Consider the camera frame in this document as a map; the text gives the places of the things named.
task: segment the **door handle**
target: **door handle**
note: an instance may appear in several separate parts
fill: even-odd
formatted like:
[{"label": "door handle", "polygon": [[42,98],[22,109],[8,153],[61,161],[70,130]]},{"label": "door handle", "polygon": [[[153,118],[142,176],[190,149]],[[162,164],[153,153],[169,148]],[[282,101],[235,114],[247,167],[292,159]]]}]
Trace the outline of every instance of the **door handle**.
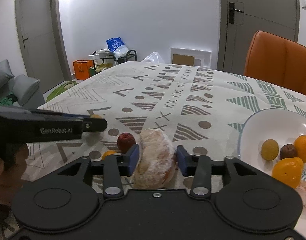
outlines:
[{"label": "door handle", "polygon": [[244,11],[235,9],[235,3],[229,3],[229,23],[234,24],[235,12],[244,13]]},{"label": "door handle", "polygon": [[27,41],[28,38],[24,39],[24,36],[22,36],[22,38],[23,38],[23,43],[24,43],[24,49],[26,49],[26,47],[25,47],[25,41]]}]

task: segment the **tablecloth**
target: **tablecloth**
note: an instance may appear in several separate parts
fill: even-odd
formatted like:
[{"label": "tablecloth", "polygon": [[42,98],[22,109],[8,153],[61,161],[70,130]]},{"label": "tablecloth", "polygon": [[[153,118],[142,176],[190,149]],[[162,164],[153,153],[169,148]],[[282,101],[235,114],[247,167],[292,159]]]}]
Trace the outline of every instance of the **tablecloth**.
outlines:
[{"label": "tablecloth", "polygon": [[[126,62],[72,87],[41,107],[70,114],[98,114],[108,122],[103,133],[84,133],[79,140],[28,144],[26,180],[36,180],[81,157],[100,160],[117,149],[117,137],[130,132],[136,141],[146,128],[162,129],[174,146],[191,154],[223,160],[237,156],[244,122],[266,108],[283,108],[306,117],[306,96],[253,78],[204,67]],[[170,188],[187,188],[193,178],[176,171]],[[122,178],[124,190],[131,178]],[[102,190],[95,177],[93,189]],[[212,181],[212,191],[221,189]],[[3,238],[17,229],[10,215],[1,224]]]}]

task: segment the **orange chair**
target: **orange chair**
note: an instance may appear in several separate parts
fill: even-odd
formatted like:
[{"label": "orange chair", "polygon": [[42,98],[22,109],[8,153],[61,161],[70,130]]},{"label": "orange chair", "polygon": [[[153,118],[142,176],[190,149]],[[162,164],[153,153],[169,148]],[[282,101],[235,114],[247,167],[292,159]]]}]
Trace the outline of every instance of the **orange chair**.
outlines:
[{"label": "orange chair", "polygon": [[258,31],[247,53],[244,75],[306,95],[306,47]]}]

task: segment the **gray door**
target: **gray door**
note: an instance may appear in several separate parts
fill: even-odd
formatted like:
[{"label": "gray door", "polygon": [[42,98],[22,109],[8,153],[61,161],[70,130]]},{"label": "gray door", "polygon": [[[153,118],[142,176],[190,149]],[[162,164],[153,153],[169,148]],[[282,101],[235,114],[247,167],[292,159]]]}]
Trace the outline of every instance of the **gray door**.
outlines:
[{"label": "gray door", "polygon": [[259,30],[297,41],[297,0],[228,0],[228,2],[224,71],[244,73],[247,51],[254,33]]},{"label": "gray door", "polygon": [[64,81],[56,51],[51,0],[19,0],[22,51],[27,74],[40,79],[42,93]]}]

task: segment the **red fruit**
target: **red fruit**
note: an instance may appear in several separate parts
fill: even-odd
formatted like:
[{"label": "red fruit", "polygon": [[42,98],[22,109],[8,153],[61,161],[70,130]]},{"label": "red fruit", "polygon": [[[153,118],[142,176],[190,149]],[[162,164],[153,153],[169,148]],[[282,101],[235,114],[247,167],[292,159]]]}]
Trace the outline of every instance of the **red fruit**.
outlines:
[{"label": "red fruit", "polygon": [[122,153],[127,153],[127,151],[132,147],[133,144],[135,144],[136,141],[128,132],[120,134],[120,136],[117,138],[117,147],[120,149]]}]

